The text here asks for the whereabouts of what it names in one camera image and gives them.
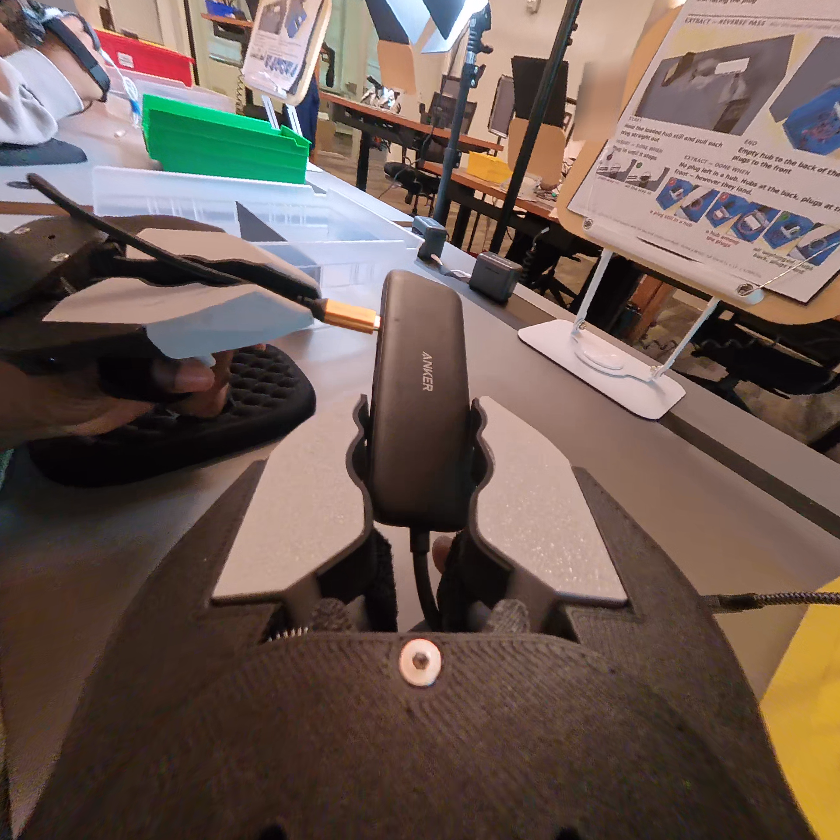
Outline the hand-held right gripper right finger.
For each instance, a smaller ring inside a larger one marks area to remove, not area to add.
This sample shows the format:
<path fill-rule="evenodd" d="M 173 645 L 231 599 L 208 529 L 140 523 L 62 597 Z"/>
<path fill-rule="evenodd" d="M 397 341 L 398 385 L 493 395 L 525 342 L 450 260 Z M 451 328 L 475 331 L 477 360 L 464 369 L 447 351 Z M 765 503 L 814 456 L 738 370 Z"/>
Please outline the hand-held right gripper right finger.
<path fill-rule="evenodd" d="M 469 536 L 485 602 L 627 602 L 571 462 L 488 396 L 474 401 L 486 473 L 470 501 Z"/>

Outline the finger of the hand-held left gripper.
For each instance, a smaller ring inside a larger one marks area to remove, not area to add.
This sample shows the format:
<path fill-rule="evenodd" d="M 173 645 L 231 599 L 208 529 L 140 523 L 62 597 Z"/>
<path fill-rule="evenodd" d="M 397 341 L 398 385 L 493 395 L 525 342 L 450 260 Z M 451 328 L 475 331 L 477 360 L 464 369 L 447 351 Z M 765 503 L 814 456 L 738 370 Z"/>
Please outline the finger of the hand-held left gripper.
<path fill-rule="evenodd" d="M 44 316 L 47 323 L 137 324 L 164 355 L 202 359 L 278 340 L 314 323 L 311 311 L 252 284 L 153 287 L 138 279 L 106 279 Z"/>
<path fill-rule="evenodd" d="M 251 243 L 222 229 L 216 230 L 182 217 L 140 215 L 103 219 L 148 244 L 183 258 L 194 257 L 213 263 L 237 260 L 268 266 L 308 286 L 310 298 L 322 297 L 315 279 L 268 251 L 268 246 L 274 243 Z"/>

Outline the black usb hub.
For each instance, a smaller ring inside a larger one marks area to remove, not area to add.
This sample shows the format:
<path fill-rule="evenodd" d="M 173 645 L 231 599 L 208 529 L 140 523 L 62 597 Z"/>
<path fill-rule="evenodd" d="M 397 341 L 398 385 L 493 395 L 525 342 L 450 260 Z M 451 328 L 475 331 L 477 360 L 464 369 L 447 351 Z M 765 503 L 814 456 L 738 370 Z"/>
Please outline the black usb hub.
<path fill-rule="evenodd" d="M 466 527 L 472 459 L 461 298 L 394 269 L 382 287 L 365 485 L 375 519 L 409 530 L 417 594 L 433 631 L 443 624 L 429 580 L 430 536 Z"/>

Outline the another person's forearm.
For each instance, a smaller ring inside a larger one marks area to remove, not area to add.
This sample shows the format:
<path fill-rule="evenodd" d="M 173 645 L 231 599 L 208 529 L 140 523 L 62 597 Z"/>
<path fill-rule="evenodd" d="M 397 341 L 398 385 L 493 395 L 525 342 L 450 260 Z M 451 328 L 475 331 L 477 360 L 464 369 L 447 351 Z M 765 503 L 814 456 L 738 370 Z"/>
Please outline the another person's forearm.
<path fill-rule="evenodd" d="M 60 122 L 105 102 L 110 78 L 98 35 L 73 12 L 1 2 L 1 145 L 37 146 Z"/>

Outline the black mesh pad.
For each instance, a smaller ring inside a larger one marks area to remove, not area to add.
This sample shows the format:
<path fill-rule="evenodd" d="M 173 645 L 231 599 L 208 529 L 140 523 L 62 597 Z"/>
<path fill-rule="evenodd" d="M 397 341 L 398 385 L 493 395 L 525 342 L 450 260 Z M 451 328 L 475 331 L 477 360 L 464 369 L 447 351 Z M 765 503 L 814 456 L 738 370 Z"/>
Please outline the black mesh pad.
<path fill-rule="evenodd" d="M 240 350 L 223 411 L 200 418 L 157 407 L 98 436 L 28 445 L 39 473 L 65 487 L 119 487 L 229 459 L 287 436 L 311 417 L 317 397 L 293 359 L 273 345 Z"/>

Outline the dark flat pad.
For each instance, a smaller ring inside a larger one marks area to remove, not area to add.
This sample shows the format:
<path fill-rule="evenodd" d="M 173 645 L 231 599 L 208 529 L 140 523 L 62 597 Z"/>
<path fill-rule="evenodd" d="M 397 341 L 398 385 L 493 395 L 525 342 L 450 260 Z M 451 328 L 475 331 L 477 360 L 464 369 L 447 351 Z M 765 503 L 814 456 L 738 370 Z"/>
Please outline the dark flat pad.
<path fill-rule="evenodd" d="M 88 156 L 80 147 L 51 139 L 36 145 L 1 143 L 1 166 L 74 165 L 86 163 Z"/>

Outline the green plastic bin stack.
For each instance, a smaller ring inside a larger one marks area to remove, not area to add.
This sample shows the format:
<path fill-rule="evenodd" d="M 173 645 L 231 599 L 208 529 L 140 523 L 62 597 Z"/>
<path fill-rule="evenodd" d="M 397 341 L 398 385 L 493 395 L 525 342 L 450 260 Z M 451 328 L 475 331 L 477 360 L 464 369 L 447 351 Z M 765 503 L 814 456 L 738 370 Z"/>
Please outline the green plastic bin stack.
<path fill-rule="evenodd" d="M 145 94 L 143 137 L 165 172 L 301 185 L 310 143 L 288 127 Z"/>

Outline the clear plastic bin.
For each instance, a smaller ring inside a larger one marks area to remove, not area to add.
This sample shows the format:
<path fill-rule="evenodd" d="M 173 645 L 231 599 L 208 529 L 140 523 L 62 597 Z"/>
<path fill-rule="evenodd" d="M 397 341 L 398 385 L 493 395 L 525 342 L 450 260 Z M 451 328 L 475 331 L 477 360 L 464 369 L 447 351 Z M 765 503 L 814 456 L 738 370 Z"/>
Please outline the clear plastic bin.
<path fill-rule="evenodd" d="M 233 99 L 202 87 L 187 87 L 179 81 L 143 74 L 115 77 L 111 73 L 109 77 L 111 88 L 105 102 L 108 114 L 116 118 L 126 118 L 136 128 L 144 126 L 144 100 L 152 97 L 235 113 Z"/>

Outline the white metal stand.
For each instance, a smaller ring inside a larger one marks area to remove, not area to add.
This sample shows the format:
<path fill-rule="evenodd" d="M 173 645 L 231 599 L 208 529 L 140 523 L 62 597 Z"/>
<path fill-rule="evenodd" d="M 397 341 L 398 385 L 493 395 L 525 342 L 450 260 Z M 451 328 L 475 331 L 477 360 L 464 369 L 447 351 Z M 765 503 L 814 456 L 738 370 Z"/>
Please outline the white metal stand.
<path fill-rule="evenodd" d="M 308 140 L 307 135 L 302 129 L 301 121 L 295 107 L 289 104 L 283 104 L 279 112 L 277 111 L 272 98 L 265 93 L 261 95 L 261 102 L 269 125 L 274 130 L 279 131 L 282 127 L 287 127 L 295 134 L 303 137 L 305 140 Z"/>
<path fill-rule="evenodd" d="M 586 319 L 595 293 L 600 290 L 606 276 L 606 269 L 617 254 L 616 245 L 604 249 L 596 264 L 590 289 L 584 294 L 581 308 L 573 320 L 555 319 L 532 325 L 520 329 L 518 337 L 542 357 L 572 373 L 630 413 L 657 421 L 685 396 L 685 388 L 670 375 L 670 371 L 721 304 L 723 292 L 732 291 L 741 303 L 753 306 L 767 296 L 769 282 L 725 281 L 719 270 L 711 269 L 702 262 L 677 257 L 675 264 L 666 268 L 665 272 L 688 277 L 687 270 L 693 269 L 699 274 L 696 284 L 705 284 L 714 292 L 670 356 L 662 362 L 655 362 L 637 357 L 623 344 L 613 343 Z"/>

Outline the red plastic bin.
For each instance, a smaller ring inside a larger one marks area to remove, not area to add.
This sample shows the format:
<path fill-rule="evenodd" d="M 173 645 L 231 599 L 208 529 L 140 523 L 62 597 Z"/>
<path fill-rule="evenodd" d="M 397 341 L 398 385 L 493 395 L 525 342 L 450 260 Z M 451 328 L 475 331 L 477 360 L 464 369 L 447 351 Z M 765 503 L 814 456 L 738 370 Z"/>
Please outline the red plastic bin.
<path fill-rule="evenodd" d="M 195 60 L 178 51 L 151 42 L 95 29 L 103 50 L 121 70 L 134 70 L 147 76 L 194 84 Z"/>

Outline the small instruction sheet board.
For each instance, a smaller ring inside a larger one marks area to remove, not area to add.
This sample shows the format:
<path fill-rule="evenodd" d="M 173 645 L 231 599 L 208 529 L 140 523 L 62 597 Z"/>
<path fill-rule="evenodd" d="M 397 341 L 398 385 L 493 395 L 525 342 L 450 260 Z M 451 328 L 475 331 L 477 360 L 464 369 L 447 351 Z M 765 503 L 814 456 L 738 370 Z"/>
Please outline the small instruction sheet board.
<path fill-rule="evenodd" d="M 247 88 L 297 106 L 307 95 L 331 1 L 261 1 L 243 65 Z"/>

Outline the black power adapter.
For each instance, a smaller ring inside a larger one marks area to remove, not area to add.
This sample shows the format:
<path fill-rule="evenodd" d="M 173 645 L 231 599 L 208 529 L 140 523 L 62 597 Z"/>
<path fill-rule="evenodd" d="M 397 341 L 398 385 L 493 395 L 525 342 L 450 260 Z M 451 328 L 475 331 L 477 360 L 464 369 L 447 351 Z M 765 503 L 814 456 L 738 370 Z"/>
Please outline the black power adapter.
<path fill-rule="evenodd" d="M 500 305 L 506 305 L 522 278 L 522 266 L 493 252 L 476 257 L 469 288 Z"/>
<path fill-rule="evenodd" d="M 426 263 L 440 259 L 448 239 L 448 231 L 444 225 L 432 217 L 416 215 L 413 218 L 412 233 L 421 239 L 417 251 L 418 259 Z"/>

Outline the black office chair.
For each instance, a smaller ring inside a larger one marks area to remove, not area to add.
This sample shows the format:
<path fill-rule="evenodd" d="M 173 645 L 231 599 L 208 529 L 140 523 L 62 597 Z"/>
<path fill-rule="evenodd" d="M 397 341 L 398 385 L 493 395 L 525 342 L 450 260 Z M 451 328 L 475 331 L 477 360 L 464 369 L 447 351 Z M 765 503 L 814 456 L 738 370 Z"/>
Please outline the black office chair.
<path fill-rule="evenodd" d="M 719 304 L 690 338 L 693 359 L 723 370 L 717 380 L 687 377 L 726 402 L 753 414 L 736 393 L 740 384 L 785 400 L 838 394 L 839 321 L 781 324 Z"/>

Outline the white light panel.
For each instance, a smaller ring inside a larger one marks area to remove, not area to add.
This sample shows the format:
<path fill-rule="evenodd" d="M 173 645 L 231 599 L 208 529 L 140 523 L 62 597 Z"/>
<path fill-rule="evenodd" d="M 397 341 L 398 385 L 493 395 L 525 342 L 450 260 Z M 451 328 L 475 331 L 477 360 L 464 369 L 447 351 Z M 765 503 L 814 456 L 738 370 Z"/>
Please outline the white light panel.
<path fill-rule="evenodd" d="M 424 54 L 452 50 L 460 36 L 479 20 L 479 31 L 491 26 L 488 1 L 366 1 L 380 41 L 421 45 Z"/>

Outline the black light stand pole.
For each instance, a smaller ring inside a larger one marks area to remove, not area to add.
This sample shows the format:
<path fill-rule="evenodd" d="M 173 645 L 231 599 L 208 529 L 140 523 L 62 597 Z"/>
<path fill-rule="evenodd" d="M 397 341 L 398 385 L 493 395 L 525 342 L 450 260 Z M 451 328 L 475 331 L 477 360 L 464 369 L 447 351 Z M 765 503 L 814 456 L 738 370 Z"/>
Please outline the black light stand pole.
<path fill-rule="evenodd" d="M 572 35 L 578 28 L 577 18 L 579 17 L 582 4 L 582 1 L 568 1 L 565 5 L 563 17 L 561 18 L 551 53 L 543 69 L 542 78 L 535 95 L 518 158 L 512 170 L 511 182 L 500 210 L 495 232 L 490 241 L 490 251 L 495 254 L 500 253 L 506 232 L 508 231 L 520 187 L 527 172 L 534 145 L 539 136 L 539 129 L 550 105 L 554 83 L 560 73 L 565 52 L 572 41 Z"/>

